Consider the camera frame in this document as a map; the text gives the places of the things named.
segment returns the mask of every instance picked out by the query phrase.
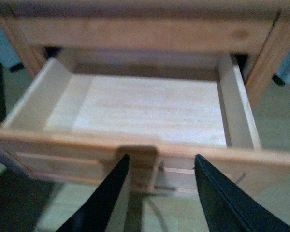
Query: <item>wooden desk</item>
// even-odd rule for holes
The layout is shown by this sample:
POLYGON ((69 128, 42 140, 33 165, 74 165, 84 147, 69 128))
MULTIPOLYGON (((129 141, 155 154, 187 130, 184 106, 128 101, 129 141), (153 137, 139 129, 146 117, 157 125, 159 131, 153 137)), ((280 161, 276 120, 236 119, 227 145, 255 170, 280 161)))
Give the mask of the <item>wooden desk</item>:
POLYGON ((288 0, 0 0, 0 25, 32 78, 45 46, 254 55, 252 107, 290 49, 288 0))
MULTIPOLYGON (((171 0, 166 5, 162 1, 140 0, 137 5, 134 1, 125 1, 125 6, 121 4, 116 0, 94 3, 88 0, 0 0, 0 25, 32 78, 46 63, 45 47, 77 50, 67 49, 63 59, 49 59, 5 120, 0 129, 2 156, 34 178, 94 183, 105 178, 116 159, 129 153, 134 157, 136 188, 151 193, 196 193, 192 171, 195 152, 229 174, 232 181, 251 195, 286 176, 290 172, 290 154, 261 151, 241 74, 230 55, 225 53, 257 57, 252 70, 247 71, 250 75, 246 82, 249 100, 255 105, 290 48, 290 1, 182 3, 171 0), (169 70, 167 75, 160 70, 160 77, 169 78, 161 85, 152 79, 136 85, 134 77, 137 75, 124 74, 127 79, 108 76, 110 81, 98 80, 99 85, 92 84, 97 76, 86 76, 88 84, 83 81, 75 87, 82 78, 74 72, 76 67, 82 68, 88 61, 103 65, 105 60, 101 57, 118 58, 120 64, 154 63, 186 68, 200 65, 197 67, 200 69, 191 72, 192 78, 181 70, 169 70), (180 90, 172 88, 177 86, 172 79, 176 72, 177 79, 187 78, 179 81, 180 90), (91 86, 98 86, 98 94, 94 88, 88 89, 91 86), (122 97, 126 90, 131 91, 131 95, 122 97), (187 90, 193 94, 182 94, 187 90), (159 104, 153 101, 160 96, 164 98, 159 104), (105 110, 105 105, 93 103, 92 99, 102 99, 99 103, 108 100, 112 113, 104 124, 111 129, 101 132, 99 128, 91 128, 90 133, 84 130, 82 134, 80 130, 75 133, 73 126, 80 107, 92 107, 89 109, 92 115, 105 110), (141 99, 140 103, 134 104, 135 99, 141 99), (142 115, 137 121, 138 107, 153 113, 151 119, 142 115), (121 114, 121 121, 109 123, 118 119, 116 110, 132 113, 121 114), (187 115, 193 124, 186 120, 187 115), (135 128, 130 116, 136 116, 135 125, 140 122, 146 127, 148 124, 149 135, 131 133, 135 128), (216 118, 219 123, 214 122, 215 116, 219 116, 216 118), (49 131, 47 121, 53 122, 49 131), (117 125, 127 125, 131 131, 118 133, 117 125), (184 141, 177 141, 178 135, 183 135, 180 132, 173 133, 169 140, 160 138, 160 135, 170 135, 168 126, 188 128, 189 135, 197 138, 198 134, 196 140, 202 141, 193 143, 185 136, 184 141), (216 144, 217 127, 225 136, 224 148, 216 144), (155 133, 161 128, 162 134, 155 133), (165 183, 166 179, 174 184, 165 183)), ((93 118, 104 119, 104 116, 95 116, 93 118)))

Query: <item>drawer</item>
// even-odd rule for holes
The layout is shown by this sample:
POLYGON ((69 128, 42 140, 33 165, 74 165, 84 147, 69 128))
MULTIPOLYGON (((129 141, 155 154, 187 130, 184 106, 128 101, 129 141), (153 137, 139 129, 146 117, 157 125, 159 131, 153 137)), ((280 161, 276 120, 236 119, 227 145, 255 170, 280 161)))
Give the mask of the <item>drawer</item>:
POLYGON ((64 50, 0 128, 0 150, 36 178, 102 181, 131 154, 132 185, 196 193, 202 154, 253 195, 290 172, 263 152, 230 55, 64 50))
POLYGON ((261 147, 239 68, 229 55, 189 54, 189 67, 183 67, 184 55, 170 62, 168 54, 156 55, 160 67, 148 67, 151 58, 142 55, 145 68, 125 65, 141 63, 137 55, 104 55, 109 62, 121 60, 114 64, 90 55, 66 50, 51 58, 4 127, 149 144, 261 147), (92 59, 96 64, 86 63, 92 59), (181 68, 165 67, 176 62, 181 68))

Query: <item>tile floor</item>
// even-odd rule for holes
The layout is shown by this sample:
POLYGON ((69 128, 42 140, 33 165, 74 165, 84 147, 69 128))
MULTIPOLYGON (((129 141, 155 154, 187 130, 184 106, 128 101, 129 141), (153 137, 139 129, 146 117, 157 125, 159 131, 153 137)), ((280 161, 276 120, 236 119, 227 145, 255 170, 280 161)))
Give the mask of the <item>tile floor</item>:
MULTIPOLYGON (((30 78, 25 70, 4 70, 7 112, 15 104, 30 78)), ((271 83, 262 101, 253 110, 261 142, 266 149, 290 151, 290 85, 271 83)), ((5 167, 0 164, 0 175, 5 167)), ((34 231, 55 231, 94 191, 95 186, 55 184, 45 202, 34 231)), ((290 176, 261 193, 256 200, 290 225, 290 176)), ((150 196, 133 193, 130 197, 125 231, 130 232, 207 232, 199 199, 150 196)))

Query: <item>wood grain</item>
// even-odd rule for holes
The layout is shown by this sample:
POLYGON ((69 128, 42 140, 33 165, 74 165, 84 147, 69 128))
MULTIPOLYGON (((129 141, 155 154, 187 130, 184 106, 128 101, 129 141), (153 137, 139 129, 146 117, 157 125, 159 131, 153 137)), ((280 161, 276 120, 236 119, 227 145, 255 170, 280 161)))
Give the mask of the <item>wood grain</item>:
POLYGON ((217 92, 215 81, 76 75, 44 130, 225 146, 217 92))
MULTIPOLYGON (((176 167, 176 162, 172 160, 172 163, 164 162, 165 159, 172 159, 163 156, 141 156, 140 154, 131 154, 131 177, 132 185, 137 191, 147 191, 150 193, 174 191, 174 192, 196 192, 195 176, 193 171, 193 158, 178 158, 178 163, 186 163, 186 169, 169 168, 169 166, 176 167), (162 166, 142 166, 136 165, 136 163, 148 160, 151 157, 151 162, 156 159, 156 164, 163 163, 162 166)), ((57 178, 61 177, 62 180, 70 179, 70 176, 75 177, 75 180, 81 180, 81 182, 99 183, 108 175, 115 164, 97 164, 94 160, 78 159, 72 160, 62 157, 41 156, 34 154, 22 154, 17 155, 17 159, 22 164, 28 166, 34 171, 36 175, 48 176, 53 175, 57 178)), ((231 181, 238 184, 240 187, 246 189, 250 194, 255 194, 257 189, 262 189, 264 181, 257 179, 256 177, 260 173, 265 173, 267 176, 271 175, 271 178, 267 181, 272 185, 275 183, 276 178, 280 175, 288 173, 287 167, 277 167, 278 173, 272 173, 272 166, 265 165, 249 165, 247 163, 229 163, 221 162, 217 160, 212 161, 213 164, 219 170, 221 170, 231 181)))
POLYGON ((30 44, 94 49, 259 52, 271 20, 19 18, 30 44))
MULTIPOLYGON (((159 164, 164 162, 164 172, 171 173, 173 175, 174 170, 177 173, 181 173, 182 169, 192 170, 193 161, 195 154, 202 154, 206 159, 212 162, 218 169, 223 173, 228 173, 230 175, 236 176, 239 172, 245 173, 245 176, 238 185, 250 195, 256 195, 263 189, 274 184, 275 182, 286 177, 290 172, 290 153, 285 152, 267 152, 267 151, 253 151, 253 150, 243 150, 234 148, 213 148, 204 147, 189 144, 174 145, 169 143, 160 143, 156 140, 144 141, 137 140, 136 138, 107 138, 107 137, 92 137, 92 136, 77 136, 72 134, 48 134, 48 133, 38 133, 23 130, 0 130, 0 148, 5 148, 11 151, 26 151, 26 147, 29 148, 28 152, 33 152, 34 154, 41 154, 45 151, 40 151, 40 146, 53 147, 54 145, 61 147, 62 154, 65 153, 69 148, 74 149, 74 157, 81 154, 84 149, 92 150, 95 154, 95 150, 108 150, 113 151, 115 154, 122 154, 122 152, 131 153, 138 155, 138 167, 143 169, 143 164, 148 162, 144 157, 150 156, 151 164, 155 167, 159 167, 159 164)), ((109 157, 104 156, 104 159, 109 159, 110 161, 116 161, 114 153, 109 153, 109 157)), ((49 178, 53 177, 56 180, 74 180, 92 183, 91 176, 88 176, 85 171, 82 173, 83 166, 89 165, 87 159, 81 160, 79 162, 71 162, 71 160, 66 158, 60 158, 59 170, 65 173, 62 174, 49 174, 49 178), (69 163, 70 169, 65 169, 64 164, 69 163), (70 172, 78 171, 77 176, 69 174, 70 172)), ((35 158, 37 168, 39 168, 40 163, 43 166, 43 159, 35 158)), ((156 173, 157 177, 159 173, 158 169, 153 169, 152 174, 156 173)), ((35 172, 37 176, 47 176, 47 172, 35 172)))
POLYGON ((28 177, 34 177, 31 169, 23 165, 20 160, 15 158, 12 152, 8 152, 0 146, 0 163, 2 163, 5 167, 10 168, 15 173, 25 174, 28 177))
POLYGON ((232 147, 261 149, 244 82, 236 61, 229 54, 219 65, 220 85, 232 147))
POLYGON ((46 63, 44 51, 29 45, 9 6, 0 7, 0 26, 28 73, 34 78, 46 63))
POLYGON ((246 81, 247 95, 252 107, 257 105, 289 50, 290 13, 282 13, 246 81))

